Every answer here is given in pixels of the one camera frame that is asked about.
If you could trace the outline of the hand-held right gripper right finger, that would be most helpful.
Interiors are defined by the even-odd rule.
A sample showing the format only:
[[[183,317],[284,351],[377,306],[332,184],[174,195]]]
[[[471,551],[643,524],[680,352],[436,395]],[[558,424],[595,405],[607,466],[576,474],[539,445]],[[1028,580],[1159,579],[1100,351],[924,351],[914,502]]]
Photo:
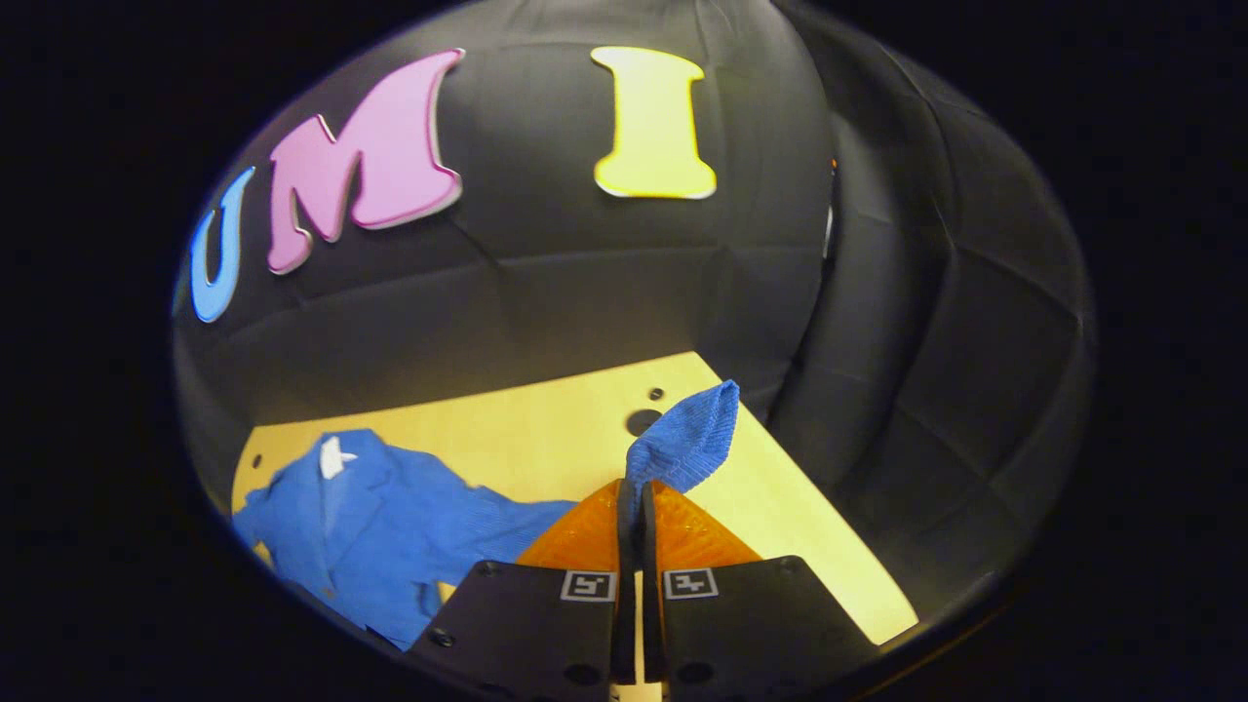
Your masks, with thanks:
[[[666,698],[847,698],[877,663],[802,557],[758,555],[659,481],[639,520],[643,673]]]

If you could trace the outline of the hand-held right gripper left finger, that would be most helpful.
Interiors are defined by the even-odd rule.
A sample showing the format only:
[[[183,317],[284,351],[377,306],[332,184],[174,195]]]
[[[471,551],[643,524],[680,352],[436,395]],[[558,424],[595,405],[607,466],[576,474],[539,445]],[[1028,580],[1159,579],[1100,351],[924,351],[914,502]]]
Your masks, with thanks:
[[[406,663],[451,688],[635,683],[631,493],[625,478],[612,481],[515,563],[473,565]]]

